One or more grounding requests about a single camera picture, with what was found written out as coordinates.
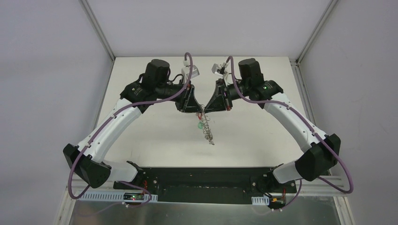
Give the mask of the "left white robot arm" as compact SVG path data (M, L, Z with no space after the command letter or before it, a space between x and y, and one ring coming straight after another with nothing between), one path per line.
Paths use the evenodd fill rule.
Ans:
M74 174L89 187L98 188L106 181L125 181L131 189L143 184L138 167L132 163L105 160L110 147L122 132L152 105L172 101L182 113L199 113L201 106L194 96L191 78L198 74L197 67L185 57L178 84L170 80L170 65L160 59L151 60L139 78L126 85L107 117L77 145L68 144L63 154Z

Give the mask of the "metal disc keyring with rings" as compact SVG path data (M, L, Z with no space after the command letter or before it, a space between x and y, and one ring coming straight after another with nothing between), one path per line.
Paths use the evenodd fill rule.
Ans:
M202 119L199 120L199 122L202 122L204 124L204 127L202 129L204 138L208 141L208 143L210 145L214 145L213 135L212 135L210 125L209 125L210 119L206 115L204 109L205 109L205 107L204 107L204 105L202 105L202 112L200 112L200 113L202 113Z

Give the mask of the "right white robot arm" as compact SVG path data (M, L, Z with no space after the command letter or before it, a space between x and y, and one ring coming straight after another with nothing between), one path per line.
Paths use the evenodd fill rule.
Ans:
M270 113L289 132L303 151L292 162L282 164L266 174L267 188L278 192L285 183L305 179L313 181L337 163L341 140L328 135L306 119L291 103L283 89L272 80L265 80L259 62L254 58L239 62L241 79L226 83L228 63L214 64L212 72L220 78L205 112L229 111L233 100L248 97L250 101Z

